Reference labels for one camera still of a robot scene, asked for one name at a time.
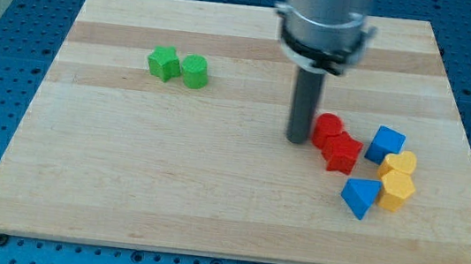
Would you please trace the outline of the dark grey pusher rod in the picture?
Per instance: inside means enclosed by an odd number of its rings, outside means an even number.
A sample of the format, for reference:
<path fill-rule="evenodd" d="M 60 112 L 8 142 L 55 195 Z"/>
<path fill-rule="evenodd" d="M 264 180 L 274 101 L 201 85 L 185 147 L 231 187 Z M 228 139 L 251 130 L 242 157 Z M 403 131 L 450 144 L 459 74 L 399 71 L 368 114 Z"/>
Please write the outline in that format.
<path fill-rule="evenodd" d="M 323 90 L 324 75 L 299 68 L 296 73 L 286 138 L 293 144 L 303 144 L 310 136 L 316 106 Z"/>

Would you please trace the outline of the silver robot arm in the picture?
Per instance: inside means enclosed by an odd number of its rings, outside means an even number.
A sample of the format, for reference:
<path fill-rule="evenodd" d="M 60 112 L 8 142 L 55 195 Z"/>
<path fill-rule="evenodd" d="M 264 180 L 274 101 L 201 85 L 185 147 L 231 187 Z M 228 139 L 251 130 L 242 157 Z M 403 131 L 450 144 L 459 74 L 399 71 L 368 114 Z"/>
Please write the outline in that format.
<path fill-rule="evenodd" d="M 374 27 L 365 22 L 373 0 L 285 0 L 276 4 L 279 45 L 297 65 L 285 131 L 292 143 L 307 141 L 327 74 L 342 75 L 365 54 Z"/>

